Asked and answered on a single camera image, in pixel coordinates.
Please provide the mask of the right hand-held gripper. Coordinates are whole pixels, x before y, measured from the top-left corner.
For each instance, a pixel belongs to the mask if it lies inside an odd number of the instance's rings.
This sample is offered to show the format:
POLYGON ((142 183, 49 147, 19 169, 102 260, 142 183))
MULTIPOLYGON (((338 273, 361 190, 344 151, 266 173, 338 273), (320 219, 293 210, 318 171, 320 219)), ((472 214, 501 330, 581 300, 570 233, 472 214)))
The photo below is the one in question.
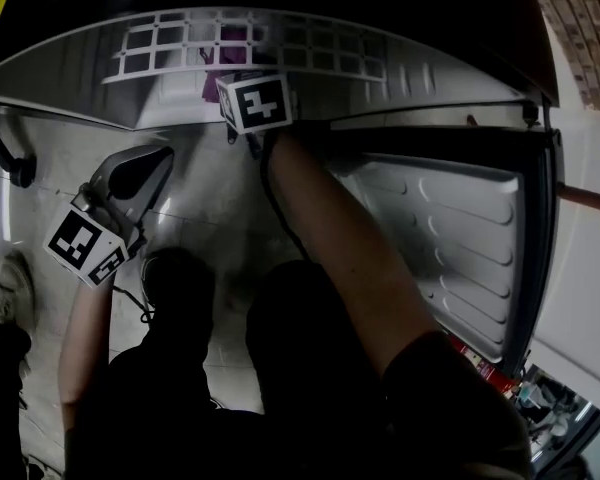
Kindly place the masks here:
POLYGON ((238 135, 285 127, 293 122, 291 96, 284 74, 249 76, 237 74, 216 80, 220 112, 238 135))

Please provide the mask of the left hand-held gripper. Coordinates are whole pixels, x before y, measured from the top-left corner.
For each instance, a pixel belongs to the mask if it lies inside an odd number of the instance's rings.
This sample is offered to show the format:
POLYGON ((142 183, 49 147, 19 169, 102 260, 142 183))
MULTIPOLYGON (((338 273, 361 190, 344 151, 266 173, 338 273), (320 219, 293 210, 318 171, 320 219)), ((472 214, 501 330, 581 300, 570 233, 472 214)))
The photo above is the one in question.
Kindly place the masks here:
POLYGON ((142 145, 114 153, 58 208, 44 250, 91 288, 111 277, 146 243, 143 218, 174 163, 169 146, 142 145))

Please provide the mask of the purple cleaning cloth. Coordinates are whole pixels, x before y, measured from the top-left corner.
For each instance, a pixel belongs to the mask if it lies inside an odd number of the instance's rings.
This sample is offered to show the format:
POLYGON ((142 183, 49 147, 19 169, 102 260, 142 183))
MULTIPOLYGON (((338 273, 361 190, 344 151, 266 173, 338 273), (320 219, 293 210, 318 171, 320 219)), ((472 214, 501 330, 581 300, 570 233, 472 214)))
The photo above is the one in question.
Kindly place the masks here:
MULTIPOLYGON (((242 41, 248 38, 248 30, 243 25, 223 26, 220 32, 222 41, 242 41)), ((216 48, 218 53, 218 63, 220 65, 245 64, 247 53, 245 46, 220 46, 216 48)), ((207 103, 218 103, 219 95, 216 87, 216 80, 228 74, 226 70, 212 70, 206 74, 202 90, 202 98, 207 103)))

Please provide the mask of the black mini fridge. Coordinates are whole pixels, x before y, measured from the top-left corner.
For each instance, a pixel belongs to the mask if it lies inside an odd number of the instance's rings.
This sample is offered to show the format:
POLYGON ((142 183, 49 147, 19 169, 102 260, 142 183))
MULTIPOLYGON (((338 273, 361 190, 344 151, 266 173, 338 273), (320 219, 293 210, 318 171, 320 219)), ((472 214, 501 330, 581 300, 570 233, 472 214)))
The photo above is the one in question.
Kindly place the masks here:
POLYGON ((508 375, 538 319, 556 224, 557 100, 537 0, 4 0, 0 110, 121 130, 221 122, 207 72, 106 83, 115 26, 191 8, 326 18, 386 42, 383 83, 280 70, 293 117, 330 128, 354 193, 410 260, 440 323, 508 375))

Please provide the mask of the person's right forearm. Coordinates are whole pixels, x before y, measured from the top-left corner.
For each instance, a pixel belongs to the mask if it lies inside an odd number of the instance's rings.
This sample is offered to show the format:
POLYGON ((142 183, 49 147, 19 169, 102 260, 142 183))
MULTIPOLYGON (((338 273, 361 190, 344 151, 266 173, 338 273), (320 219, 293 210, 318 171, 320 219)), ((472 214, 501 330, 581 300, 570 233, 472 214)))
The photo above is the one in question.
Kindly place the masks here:
POLYGON ((347 310, 374 369, 443 333, 406 263, 361 203, 289 131, 269 138, 269 173, 347 310))

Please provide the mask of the person's left forearm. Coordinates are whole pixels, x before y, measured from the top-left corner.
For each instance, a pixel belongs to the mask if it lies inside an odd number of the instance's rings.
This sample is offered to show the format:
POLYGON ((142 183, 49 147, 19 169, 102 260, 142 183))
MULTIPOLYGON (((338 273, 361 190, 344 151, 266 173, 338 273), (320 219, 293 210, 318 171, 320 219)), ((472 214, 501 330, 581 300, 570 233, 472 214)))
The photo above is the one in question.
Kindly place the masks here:
POLYGON ((65 331, 58 368, 58 387, 64 410, 76 406, 108 362, 114 283, 97 288, 80 284, 65 331))

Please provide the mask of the person's black trousers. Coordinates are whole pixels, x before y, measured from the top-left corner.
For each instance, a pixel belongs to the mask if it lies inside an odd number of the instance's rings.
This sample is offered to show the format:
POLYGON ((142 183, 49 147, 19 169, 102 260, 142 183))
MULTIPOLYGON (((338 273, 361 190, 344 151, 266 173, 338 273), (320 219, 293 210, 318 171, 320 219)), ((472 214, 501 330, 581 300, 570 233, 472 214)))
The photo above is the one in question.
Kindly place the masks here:
MULTIPOLYGON (((212 332, 215 278, 182 248, 146 257, 142 285, 155 310, 141 344, 108 368, 110 400, 145 402, 160 414, 184 400, 211 409, 203 363, 212 332)), ((376 424, 384 396, 324 269, 303 260, 270 271, 246 318, 246 345, 271 420, 328 425, 376 424)))

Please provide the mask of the brown wooden coat rack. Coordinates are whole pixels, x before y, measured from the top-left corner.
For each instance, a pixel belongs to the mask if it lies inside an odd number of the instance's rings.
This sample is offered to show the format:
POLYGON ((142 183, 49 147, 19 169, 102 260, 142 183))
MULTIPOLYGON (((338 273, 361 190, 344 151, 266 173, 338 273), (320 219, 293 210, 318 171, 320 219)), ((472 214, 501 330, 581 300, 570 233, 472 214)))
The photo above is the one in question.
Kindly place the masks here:
POLYGON ((572 187, 564 183, 557 184, 556 193, 563 200, 600 211, 600 193, 572 187))

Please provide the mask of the red fire extinguisher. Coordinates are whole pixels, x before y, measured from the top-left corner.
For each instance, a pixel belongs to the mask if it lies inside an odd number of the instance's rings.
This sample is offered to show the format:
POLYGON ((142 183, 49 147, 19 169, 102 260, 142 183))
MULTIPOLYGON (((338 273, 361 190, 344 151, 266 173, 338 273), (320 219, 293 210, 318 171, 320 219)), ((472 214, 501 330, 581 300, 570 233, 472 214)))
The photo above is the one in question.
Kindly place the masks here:
POLYGON ((515 381, 500 372, 493 364, 477 354, 457 337, 450 335, 449 338, 455 349, 474 366, 482 378, 494 386, 507 399, 510 399, 514 395, 517 386, 515 381))

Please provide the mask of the black framed glass door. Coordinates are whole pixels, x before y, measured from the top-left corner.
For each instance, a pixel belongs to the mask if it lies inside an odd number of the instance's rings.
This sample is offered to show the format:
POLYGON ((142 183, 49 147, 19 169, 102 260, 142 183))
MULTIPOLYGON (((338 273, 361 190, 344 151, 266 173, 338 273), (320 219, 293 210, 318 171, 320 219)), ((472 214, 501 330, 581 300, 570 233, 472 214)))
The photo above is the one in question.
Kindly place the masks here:
POLYGON ((530 442, 532 480, 594 480, 584 456, 600 433, 600 409, 535 365, 513 396, 530 442))

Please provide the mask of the white plastic grid rack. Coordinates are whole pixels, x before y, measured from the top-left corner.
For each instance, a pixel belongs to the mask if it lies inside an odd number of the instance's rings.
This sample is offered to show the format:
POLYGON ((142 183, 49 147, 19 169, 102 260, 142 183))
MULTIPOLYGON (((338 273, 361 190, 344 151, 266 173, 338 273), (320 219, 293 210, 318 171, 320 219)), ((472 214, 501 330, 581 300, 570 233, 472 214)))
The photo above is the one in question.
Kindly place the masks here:
POLYGON ((365 28, 326 18, 250 8, 191 8, 132 17, 114 27, 106 83, 185 71, 280 70, 383 83, 386 42, 365 28), (223 26, 248 38, 222 41, 223 26), (245 64, 220 65, 217 47, 245 46, 245 64))

